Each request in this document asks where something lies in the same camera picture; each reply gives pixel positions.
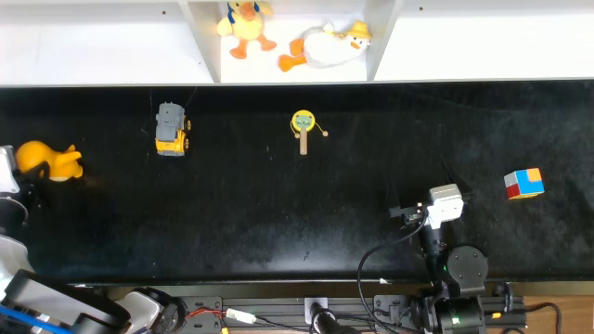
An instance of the yellow hat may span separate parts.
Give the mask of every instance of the yellow hat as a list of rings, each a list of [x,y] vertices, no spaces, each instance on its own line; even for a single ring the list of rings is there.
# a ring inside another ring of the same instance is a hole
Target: yellow hat
[[[347,35],[351,35],[356,38],[367,38],[371,39],[371,35],[369,34],[368,25],[365,22],[357,21],[353,24],[353,28],[350,31],[346,32]]]

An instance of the blue scarf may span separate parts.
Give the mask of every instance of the blue scarf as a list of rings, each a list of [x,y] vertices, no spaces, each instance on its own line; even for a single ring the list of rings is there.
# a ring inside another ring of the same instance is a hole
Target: blue scarf
[[[231,22],[231,24],[235,24],[235,19],[233,19],[233,13],[235,12],[235,10],[233,10],[229,3],[226,3],[226,6],[227,8],[229,8],[229,12],[226,14],[226,17],[229,19],[229,22]],[[257,13],[260,11],[260,6],[258,6],[258,4],[254,2],[253,9],[255,9]]]

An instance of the wooden floor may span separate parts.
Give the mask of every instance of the wooden floor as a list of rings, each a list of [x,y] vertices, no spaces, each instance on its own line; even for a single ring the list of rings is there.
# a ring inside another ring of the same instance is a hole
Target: wooden floor
[[[554,302],[562,312],[562,334],[592,334],[594,333],[594,296],[587,297],[526,297],[527,306],[542,302]],[[556,314],[550,308],[528,315],[528,328],[525,334],[557,334]],[[491,329],[489,334],[500,334],[503,330]]]

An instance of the wooden handle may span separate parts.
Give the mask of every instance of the wooden handle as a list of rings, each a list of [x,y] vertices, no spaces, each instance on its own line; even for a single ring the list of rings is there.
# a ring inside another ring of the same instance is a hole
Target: wooden handle
[[[299,153],[307,155],[307,129],[301,128],[301,136],[299,137]]]

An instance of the blue cable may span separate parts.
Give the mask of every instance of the blue cable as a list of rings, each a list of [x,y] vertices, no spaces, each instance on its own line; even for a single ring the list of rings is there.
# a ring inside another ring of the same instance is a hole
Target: blue cable
[[[37,326],[39,328],[45,329],[55,334],[72,334],[72,332],[67,330],[66,328],[61,328],[52,324],[48,324],[45,321],[41,321],[30,315],[26,315],[24,313],[8,309],[2,305],[0,305],[0,314],[8,315],[28,325]]]

